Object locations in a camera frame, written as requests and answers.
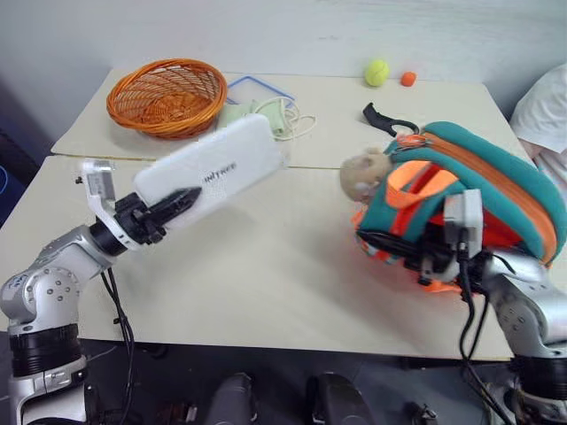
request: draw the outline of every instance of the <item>white table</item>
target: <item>white table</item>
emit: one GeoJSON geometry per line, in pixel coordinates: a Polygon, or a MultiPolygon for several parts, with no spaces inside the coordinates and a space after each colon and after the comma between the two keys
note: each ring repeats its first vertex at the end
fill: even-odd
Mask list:
{"type": "MultiPolygon", "coordinates": [[[[55,236],[93,222],[74,184],[79,161],[47,158],[0,229],[0,282],[55,236]]],[[[118,197],[147,164],[115,161],[118,197]]],[[[283,170],[162,243],[123,254],[115,272],[136,340],[458,357],[466,305],[362,253],[337,174],[283,170]]],[[[86,285],[80,311],[82,337],[121,339],[100,280],[86,285]]],[[[478,356],[509,355],[491,311],[478,356]]]]}
{"type": "MultiPolygon", "coordinates": [[[[190,143],[158,140],[115,124],[106,112],[106,96],[128,73],[112,70],[72,127],[55,143],[54,153],[81,157],[156,159],[190,143]]],[[[236,74],[226,74],[227,81],[236,74]]],[[[290,143],[290,166],[339,168],[369,146],[384,148],[392,138],[366,123],[362,109],[369,102],[384,115],[418,126],[453,121],[489,141],[527,158],[508,123],[483,84],[417,81],[411,88],[389,80],[370,88],[362,78],[262,75],[296,97],[305,114],[317,117],[312,132],[290,143]]]]}

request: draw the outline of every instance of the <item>zipper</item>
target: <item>zipper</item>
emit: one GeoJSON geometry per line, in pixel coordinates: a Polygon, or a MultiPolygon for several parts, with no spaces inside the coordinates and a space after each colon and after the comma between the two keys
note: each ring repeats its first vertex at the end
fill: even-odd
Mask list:
{"type": "Polygon", "coordinates": [[[434,151],[456,159],[464,166],[485,177],[490,183],[498,187],[504,195],[516,203],[530,218],[536,229],[538,229],[544,241],[545,254],[542,261],[547,263],[553,258],[557,249],[557,237],[553,222],[549,219],[543,207],[507,175],[488,164],[475,153],[443,140],[436,135],[427,133],[423,135],[401,135],[396,140],[399,146],[392,151],[392,155],[416,148],[431,148],[434,151]]]}

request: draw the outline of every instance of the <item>floor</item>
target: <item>floor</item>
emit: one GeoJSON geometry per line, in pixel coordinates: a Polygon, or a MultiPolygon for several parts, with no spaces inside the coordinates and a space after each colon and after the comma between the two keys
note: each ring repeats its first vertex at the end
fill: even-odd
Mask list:
{"type": "MultiPolygon", "coordinates": [[[[120,406],[126,377],[123,346],[82,341],[88,358],[90,381],[106,408],[120,406]]],[[[360,389],[377,424],[409,424],[407,403],[426,403],[439,416],[439,424],[483,424],[482,404],[455,367],[408,368],[403,359],[339,352],[308,352],[234,347],[149,345],[136,350],[136,393],[133,409],[154,423],[164,403],[190,401],[198,406],[197,423],[206,415],[208,401],[224,377],[238,371],[253,376],[259,400],[259,424],[303,425],[305,383],[309,376],[332,371],[351,379],[360,389]],[[154,359],[165,350],[163,359],[154,359]]],[[[7,394],[11,353],[7,335],[0,333],[0,423],[9,423],[7,394]]],[[[487,380],[507,373],[503,364],[479,367],[487,380]]]]}

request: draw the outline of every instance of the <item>orange basket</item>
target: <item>orange basket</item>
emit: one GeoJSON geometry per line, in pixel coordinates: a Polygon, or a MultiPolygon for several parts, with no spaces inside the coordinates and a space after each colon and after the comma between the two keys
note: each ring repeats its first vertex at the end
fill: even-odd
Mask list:
{"type": "Polygon", "coordinates": [[[212,66],[192,59],[153,62],[125,76],[106,98],[117,124],[162,139],[206,131],[227,98],[227,82],[212,66]]]}

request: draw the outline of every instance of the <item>orange ball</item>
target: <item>orange ball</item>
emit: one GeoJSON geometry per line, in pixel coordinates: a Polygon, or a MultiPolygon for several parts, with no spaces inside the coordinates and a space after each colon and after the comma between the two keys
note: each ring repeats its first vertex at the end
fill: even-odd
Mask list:
{"type": "Polygon", "coordinates": [[[416,73],[404,73],[401,76],[400,83],[402,86],[411,87],[416,82],[417,74],[416,73]]]}

